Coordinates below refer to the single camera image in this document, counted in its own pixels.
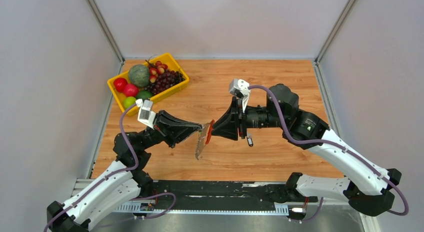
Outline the metal key holder red handle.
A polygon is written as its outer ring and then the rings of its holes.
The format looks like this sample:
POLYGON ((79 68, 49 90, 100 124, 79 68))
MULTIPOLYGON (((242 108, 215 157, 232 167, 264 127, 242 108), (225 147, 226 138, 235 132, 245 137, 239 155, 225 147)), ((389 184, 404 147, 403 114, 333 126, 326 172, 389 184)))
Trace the metal key holder red handle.
POLYGON ((199 137, 196 143, 195 149, 195 158, 199 160, 201 158, 201 153, 204 147, 209 143, 210 140, 210 132, 212 131, 212 125, 214 124, 214 119, 210 122, 203 124, 202 129, 199 132, 199 137))

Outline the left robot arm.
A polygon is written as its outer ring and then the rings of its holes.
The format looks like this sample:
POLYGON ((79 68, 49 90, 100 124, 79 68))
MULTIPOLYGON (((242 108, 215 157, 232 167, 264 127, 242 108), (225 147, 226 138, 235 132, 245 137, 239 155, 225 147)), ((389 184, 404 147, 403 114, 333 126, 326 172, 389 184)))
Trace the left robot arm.
POLYGON ((113 148, 117 158, 98 178, 65 202, 54 201, 47 207, 44 231, 89 232, 118 206, 131 199, 149 198, 153 186, 143 171, 151 156, 146 150, 162 142, 174 148, 205 128, 164 110, 139 109, 137 120, 146 128, 140 132, 120 130, 113 148))

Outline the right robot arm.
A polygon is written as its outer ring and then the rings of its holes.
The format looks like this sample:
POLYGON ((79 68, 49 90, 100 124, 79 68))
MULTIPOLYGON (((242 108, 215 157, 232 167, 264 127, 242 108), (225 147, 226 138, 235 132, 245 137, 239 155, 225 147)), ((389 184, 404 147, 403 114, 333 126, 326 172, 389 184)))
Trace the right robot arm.
POLYGON ((292 173, 286 182, 286 196, 321 197, 348 203, 356 211, 371 217, 393 212, 401 172, 382 168, 345 143, 329 125, 311 112, 299 108, 299 97, 287 86, 265 88, 266 106, 248 105, 253 86, 234 80, 229 91, 230 107, 212 126, 210 134, 230 140, 248 138, 250 128, 281 128, 282 137, 308 150, 343 173, 341 178, 313 177, 292 173))

